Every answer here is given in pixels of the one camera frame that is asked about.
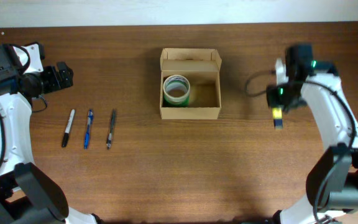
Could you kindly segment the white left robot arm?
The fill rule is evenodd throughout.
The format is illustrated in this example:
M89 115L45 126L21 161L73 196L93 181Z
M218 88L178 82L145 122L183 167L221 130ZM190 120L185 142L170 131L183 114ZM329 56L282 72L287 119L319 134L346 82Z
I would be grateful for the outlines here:
M102 223L68 205L63 190L34 162L32 102L73 85L65 62L43 66L42 44L0 45L0 223Z

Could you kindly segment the blue pen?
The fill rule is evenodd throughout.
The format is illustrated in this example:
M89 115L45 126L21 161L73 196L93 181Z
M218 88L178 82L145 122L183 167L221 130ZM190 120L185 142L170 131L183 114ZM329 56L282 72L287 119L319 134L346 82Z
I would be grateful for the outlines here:
M86 132L85 132L85 139L84 139L84 149L87 149L90 144L90 131L91 131L91 125L93 123L93 110L89 109L88 115L87 115L87 124L86 124Z

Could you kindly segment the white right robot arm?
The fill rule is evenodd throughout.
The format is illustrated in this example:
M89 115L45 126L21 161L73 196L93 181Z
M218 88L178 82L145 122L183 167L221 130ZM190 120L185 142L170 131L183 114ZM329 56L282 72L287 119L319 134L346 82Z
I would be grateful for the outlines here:
M323 155L306 178L306 193L277 211L273 223L335 223L358 211L358 122L332 62L313 58L310 44L296 44L275 64L276 85L267 87L274 123L281 113L308 106L323 142Z

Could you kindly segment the black white marker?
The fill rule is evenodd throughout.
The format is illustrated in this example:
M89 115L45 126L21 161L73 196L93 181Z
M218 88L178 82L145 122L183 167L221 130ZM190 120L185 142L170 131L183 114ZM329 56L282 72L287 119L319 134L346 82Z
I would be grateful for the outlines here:
M71 130L71 126L72 126L74 117L75 117L75 109L72 109L70 111L68 122L67 122L67 125L66 125L66 128L65 128L65 132L63 134L62 148L67 146L67 143L68 143L68 140L69 140L69 137L70 137L70 130Z

